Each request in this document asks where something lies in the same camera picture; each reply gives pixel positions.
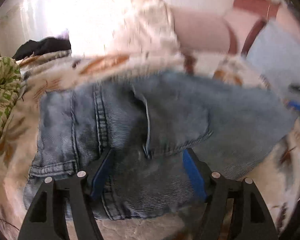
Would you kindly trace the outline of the light blue quilted pillow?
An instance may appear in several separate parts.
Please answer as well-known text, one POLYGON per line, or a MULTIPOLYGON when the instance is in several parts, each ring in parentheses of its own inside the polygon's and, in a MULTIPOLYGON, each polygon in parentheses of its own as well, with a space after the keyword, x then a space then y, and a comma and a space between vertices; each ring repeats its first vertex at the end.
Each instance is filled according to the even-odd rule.
POLYGON ((300 44, 274 21, 257 35, 246 60, 282 96, 289 94, 291 83, 300 84, 300 44))

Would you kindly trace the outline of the white patterned pillow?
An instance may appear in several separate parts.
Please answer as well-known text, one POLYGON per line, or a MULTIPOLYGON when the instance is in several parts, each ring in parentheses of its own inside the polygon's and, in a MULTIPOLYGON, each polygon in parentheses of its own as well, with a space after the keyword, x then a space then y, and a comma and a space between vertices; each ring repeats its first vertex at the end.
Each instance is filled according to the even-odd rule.
POLYGON ((104 54, 171 53, 180 48, 164 0, 130 0, 101 46, 104 54))

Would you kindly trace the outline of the pink round bolster cushion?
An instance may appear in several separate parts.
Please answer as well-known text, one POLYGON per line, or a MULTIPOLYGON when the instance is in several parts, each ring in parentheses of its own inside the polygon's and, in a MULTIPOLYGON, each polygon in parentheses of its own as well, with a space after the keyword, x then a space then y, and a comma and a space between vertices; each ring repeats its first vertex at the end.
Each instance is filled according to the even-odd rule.
POLYGON ((236 35, 221 16, 181 7, 172 7, 171 11, 174 31, 182 49, 233 55, 237 53, 236 35))

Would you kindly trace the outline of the black garment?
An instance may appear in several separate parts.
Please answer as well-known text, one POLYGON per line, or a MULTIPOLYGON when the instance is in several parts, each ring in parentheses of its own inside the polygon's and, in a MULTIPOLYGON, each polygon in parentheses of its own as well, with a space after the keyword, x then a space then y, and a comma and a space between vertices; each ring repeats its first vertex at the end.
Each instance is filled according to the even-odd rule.
POLYGON ((65 51, 71 49, 69 40, 47 37, 40 41, 28 40, 25 44, 21 45, 16 53, 12 56, 16 61, 22 60, 31 55, 40 56, 47 53, 57 51, 65 51))

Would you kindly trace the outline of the pink maroon headboard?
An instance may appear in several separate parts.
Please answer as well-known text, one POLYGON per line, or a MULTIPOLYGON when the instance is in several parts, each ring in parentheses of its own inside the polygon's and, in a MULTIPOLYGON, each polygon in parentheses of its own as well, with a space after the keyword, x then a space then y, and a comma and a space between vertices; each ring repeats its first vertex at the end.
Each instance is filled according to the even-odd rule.
POLYGON ((224 20, 229 29, 230 54, 247 55, 257 35, 274 20, 300 43, 300 19, 292 9, 271 0, 234 0, 224 20))

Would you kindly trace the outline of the blue denim jeans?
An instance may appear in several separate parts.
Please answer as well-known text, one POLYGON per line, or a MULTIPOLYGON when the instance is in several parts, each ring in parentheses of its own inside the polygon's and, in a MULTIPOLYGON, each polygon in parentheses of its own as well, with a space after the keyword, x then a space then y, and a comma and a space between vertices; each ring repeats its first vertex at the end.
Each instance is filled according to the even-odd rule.
POLYGON ((251 171, 293 128, 296 117, 271 91, 184 73, 89 83, 40 101, 38 151, 24 190, 29 207, 44 178, 68 178, 106 147, 114 167, 97 219, 153 218, 190 204, 182 164, 190 147, 229 179, 251 171))

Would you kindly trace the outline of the green white rolled quilt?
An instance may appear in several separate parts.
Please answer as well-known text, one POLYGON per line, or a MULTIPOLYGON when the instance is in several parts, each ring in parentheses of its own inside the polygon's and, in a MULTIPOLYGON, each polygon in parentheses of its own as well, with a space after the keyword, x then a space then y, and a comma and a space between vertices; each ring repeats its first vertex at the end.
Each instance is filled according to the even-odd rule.
POLYGON ((10 112, 19 97, 21 73, 16 61, 0 57, 0 138, 10 112))

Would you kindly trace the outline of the leaf pattern bed blanket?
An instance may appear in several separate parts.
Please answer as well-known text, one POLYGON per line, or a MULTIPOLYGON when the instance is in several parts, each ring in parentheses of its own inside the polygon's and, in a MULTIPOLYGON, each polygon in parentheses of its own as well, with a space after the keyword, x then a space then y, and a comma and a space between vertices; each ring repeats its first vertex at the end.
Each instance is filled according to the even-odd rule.
MULTIPOLYGON (((181 56, 61 57, 59 53, 20 63, 23 87, 0 140, 0 238, 17 239, 26 210, 23 191, 37 151, 39 101, 49 91, 73 88, 108 77, 130 77, 172 67, 245 88, 269 89, 265 77, 237 56, 195 53, 181 56)), ((279 233, 292 220, 300 198, 300 119, 249 173, 269 208, 279 233)))

